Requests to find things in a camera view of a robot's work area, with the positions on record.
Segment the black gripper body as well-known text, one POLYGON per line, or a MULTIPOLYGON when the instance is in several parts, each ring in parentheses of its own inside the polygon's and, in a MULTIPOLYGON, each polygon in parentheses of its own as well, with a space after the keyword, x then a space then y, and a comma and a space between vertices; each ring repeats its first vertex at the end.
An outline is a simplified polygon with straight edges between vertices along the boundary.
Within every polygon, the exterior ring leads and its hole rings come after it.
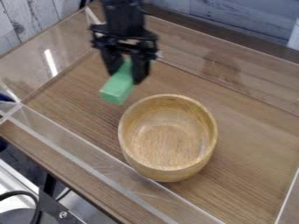
POLYGON ((139 54, 142 60, 158 58, 158 35, 146 29, 146 12, 141 0, 102 0, 106 22, 92 24, 91 41, 104 55, 139 54))

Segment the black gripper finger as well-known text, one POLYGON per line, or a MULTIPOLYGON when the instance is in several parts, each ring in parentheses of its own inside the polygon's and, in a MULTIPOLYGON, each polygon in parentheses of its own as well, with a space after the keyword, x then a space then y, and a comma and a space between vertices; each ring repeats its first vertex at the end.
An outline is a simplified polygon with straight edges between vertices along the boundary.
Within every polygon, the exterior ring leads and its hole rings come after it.
POLYGON ((109 48, 102 49, 102 58, 106 63, 107 71, 110 75, 118 71, 125 63, 125 59, 122 53, 117 50, 111 50, 109 48))
POLYGON ((133 79, 134 83, 139 85, 150 74, 151 59, 141 52, 134 52, 133 60, 133 79))

